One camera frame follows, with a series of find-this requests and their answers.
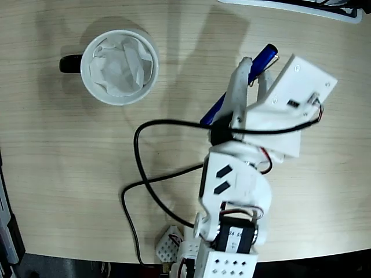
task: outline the wooden desk surface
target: wooden desk surface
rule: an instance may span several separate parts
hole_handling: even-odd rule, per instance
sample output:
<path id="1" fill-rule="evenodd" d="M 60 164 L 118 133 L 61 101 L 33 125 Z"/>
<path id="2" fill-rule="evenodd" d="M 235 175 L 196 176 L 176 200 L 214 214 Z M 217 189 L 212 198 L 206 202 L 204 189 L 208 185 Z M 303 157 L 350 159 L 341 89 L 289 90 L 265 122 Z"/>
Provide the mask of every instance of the wooden desk surface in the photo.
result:
<path id="1" fill-rule="evenodd" d="M 320 125 L 303 132 L 301 158 L 269 173 L 274 198 L 260 260 L 371 248 L 371 16 L 358 25 L 215 0 L 14 1 L 0 10 L 0 147 L 27 252 L 136 262 L 119 194 L 137 181 L 134 130 L 154 118 L 198 120 L 225 91 L 243 56 L 279 49 L 276 75 L 292 53 L 339 79 Z M 79 75 L 59 73 L 107 30 L 141 27 L 158 45 L 158 83 L 128 107 L 96 101 Z M 205 131 L 143 133 L 148 175 L 203 161 Z M 201 171 L 154 185 L 193 221 Z M 128 194 L 143 260 L 171 223 L 144 188 Z"/>

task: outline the black cable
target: black cable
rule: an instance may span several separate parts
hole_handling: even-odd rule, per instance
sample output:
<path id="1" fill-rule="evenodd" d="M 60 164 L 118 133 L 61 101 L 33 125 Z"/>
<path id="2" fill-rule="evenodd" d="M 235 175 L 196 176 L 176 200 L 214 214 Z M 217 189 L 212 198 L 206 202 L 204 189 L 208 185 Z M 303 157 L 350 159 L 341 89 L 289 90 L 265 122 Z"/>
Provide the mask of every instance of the black cable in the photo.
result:
<path id="1" fill-rule="evenodd" d="M 275 135 L 275 134 L 283 134 L 283 133 L 290 133 L 293 131 L 299 131 L 305 128 L 308 128 L 316 123 L 318 123 L 320 118 L 316 118 L 314 120 L 310 120 L 308 122 L 302 123 L 300 125 L 290 127 L 288 129 L 280 129 L 280 130 L 245 130 L 245 129 L 231 129 L 229 127 L 221 127 L 221 126 L 213 126 L 213 125 L 204 125 L 201 123 L 196 122 L 187 122 L 184 120 L 173 120 L 173 119 L 160 119 L 160 120 L 150 120 L 148 122 L 143 123 L 140 125 L 134 134 L 133 139 L 133 147 L 134 147 L 134 156 L 135 160 L 138 166 L 138 170 L 140 173 L 140 176 L 143 180 L 144 185 L 146 186 L 148 192 L 152 196 L 152 198 L 155 200 L 157 205 L 170 217 L 172 217 L 174 220 L 178 221 L 179 223 L 183 224 L 184 226 L 193 228 L 193 224 L 189 223 L 188 221 L 180 218 L 178 215 L 173 213 L 171 210 L 169 210 L 165 204 L 160 200 L 160 198 L 156 195 L 154 190 L 152 189 L 150 182 L 146 176 L 146 173 L 144 171 L 143 164 L 141 162 L 140 158 L 140 151 L 139 151 L 139 135 L 146 127 L 155 126 L 155 125 L 177 125 L 177 126 L 188 126 L 198 129 L 208 129 L 208 130 L 225 130 L 227 132 L 232 133 L 240 133 L 240 134 L 255 134 L 255 135 Z"/>
<path id="2" fill-rule="evenodd" d="M 324 4 L 326 4 L 326 3 L 328 3 L 328 2 L 330 2 L 330 0 L 324 0 L 324 1 L 322 1 L 321 3 L 318 3 L 318 5 L 323 6 Z"/>
<path id="3" fill-rule="evenodd" d="M 173 174 L 168 174 L 168 175 L 164 175 L 164 176 L 161 176 L 161 177 L 158 177 L 158 178 L 151 178 L 148 180 L 148 182 L 157 182 L 157 181 L 164 181 L 164 180 L 168 180 L 170 178 L 175 178 L 175 177 L 178 177 L 180 175 L 184 175 L 184 174 L 187 174 L 189 172 L 192 172 L 192 171 L 195 171 L 197 169 L 200 169 L 202 168 L 203 166 L 203 163 L 200 163 L 200 164 L 197 164 L 195 166 L 192 166 L 192 167 L 189 167 L 189 168 L 186 168 L 184 170 L 181 170 L 181 171 L 178 171 L 178 172 L 175 172 Z M 133 184 L 130 184 L 128 185 L 127 187 L 125 187 L 121 193 L 121 204 L 122 204 L 122 208 L 123 208 L 123 211 L 128 219 L 128 222 L 129 222 L 129 226 L 130 226 L 130 229 L 132 230 L 132 233 L 133 233 L 133 237 L 134 237 L 134 245 L 135 245 L 135 250 L 136 250 L 136 255 L 137 255 L 137 259 L 139 261 L 139 263 L 148 268 L 148 267 L 152 267 L 151 265 L 147 265 L 145 263 L 143 263 L 143 261 L 141 260 L 141 256 L 140 256 L 140 246 L 139 246 L 139 239 L 138 239 L 138 235 L 137 235 L 137 232 L 135 230 L 135 227 L 134 227 L 134 224 L 133 224 L 133 221 L 132 221 L 132 218 L 130 217 L 130 214 L 129 214 L 129 211 L 128 211 L 128 208 L 126 207 L 126 202 L 125 202 L 125 193 L 134 188 L 134 187 L 137 187 L 139 185 L 143 185 L 144 182 L 143 181 L 138 181 L 138 182 L 135 182 Z"/>
<path id="4" fill-rule="evenodd" d="M 273 168 L 273 162 L 272 162 L 272 159 L 269 156 L 269 153 L 267 152 L 267 150 L 265 148 L 262 148 L 262 147 L 260 147 L 260 149 L 263 152 L 263 154 L 266 156 L 266 158 L 268 159 L 268 162 L 269 162 L 268 168 L 265 169 L 264 171 L 261 171 L 261 174 L 262 175 L 265 175 L 265 174 L 268 174 L 272 170 L 272 168 Z"/>

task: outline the marker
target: marker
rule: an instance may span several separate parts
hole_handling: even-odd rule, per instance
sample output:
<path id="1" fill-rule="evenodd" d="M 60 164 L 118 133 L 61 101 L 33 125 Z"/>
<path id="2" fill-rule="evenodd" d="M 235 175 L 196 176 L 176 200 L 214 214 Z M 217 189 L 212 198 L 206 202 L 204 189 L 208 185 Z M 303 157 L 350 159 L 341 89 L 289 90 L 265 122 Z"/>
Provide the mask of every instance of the marker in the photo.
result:
<path id="1" fill-rule="evenodd" d="M 250 69 L 250 74 L 248 78 L 248 84 L 253 82 L 258 75 L 260 75 L 267 65 L 272 61 L 275 55 L 277 55 L 278 50 L 277 48 L 272 45 L 268 44 L 253 60 L 253 64 Z M 199 121 L 201 124 L 211 125 L 215 114 L 220 110 L 223 101 L 225 98 L 225 93 L 218 99 L 218 101 L 208 110 L 205 116 Z"/>

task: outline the tissue paper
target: tissue paper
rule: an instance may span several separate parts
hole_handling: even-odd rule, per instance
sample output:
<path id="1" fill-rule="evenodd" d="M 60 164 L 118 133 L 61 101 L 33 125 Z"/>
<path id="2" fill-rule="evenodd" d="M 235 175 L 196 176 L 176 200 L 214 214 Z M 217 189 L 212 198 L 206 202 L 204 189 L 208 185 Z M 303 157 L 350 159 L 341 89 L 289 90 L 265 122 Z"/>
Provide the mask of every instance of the tissue paper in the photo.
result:
<path id="1" fill-rule="evenodd" d="M 151 79 L 152 55 L 132 36 L 116 35 L 102 41 L 90 63 L 92 81 L 108 94 L 125 97 L 135 94 Z"/>

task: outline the white robotic arm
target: white robotic arm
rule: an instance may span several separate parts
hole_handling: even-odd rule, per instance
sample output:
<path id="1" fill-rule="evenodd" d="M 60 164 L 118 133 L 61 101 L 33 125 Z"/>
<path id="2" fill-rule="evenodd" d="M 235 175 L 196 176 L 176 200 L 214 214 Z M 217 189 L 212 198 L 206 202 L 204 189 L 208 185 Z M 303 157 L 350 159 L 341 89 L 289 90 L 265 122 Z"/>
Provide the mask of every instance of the white robotic arm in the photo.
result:
<path id="1" fill-rule="evenodd" d="M 337 83 L 292 56 L 274 82 L 268 71 L 259 76 L 257 102 L 246 107 L 251 65 L 251 58 L 245 57 L 233 72 L 214 125 L 249 130 L 297 126 L 314 116 L 317 104 L 324 102 Z M 285 157 L 299 157 L 300 135 L 300 131 L 267 136 L 209 133 L 213 146 L 205 158 L 199 192 L 205 213 L 197 214 L 193 237 L 189 231 L 185 235 L 171 277 L 178 273 L 183 278 L 253 276 L 258 256 L 254 245 L 264 244 L 267 237 L 272 199 L 270 185 L 257 168 L 271 163 L 270 159 L 280 163 Z M 244 211 L 247 218 L 227 216 Z M 178 271 L 185 260 L 195 263 Z"/>

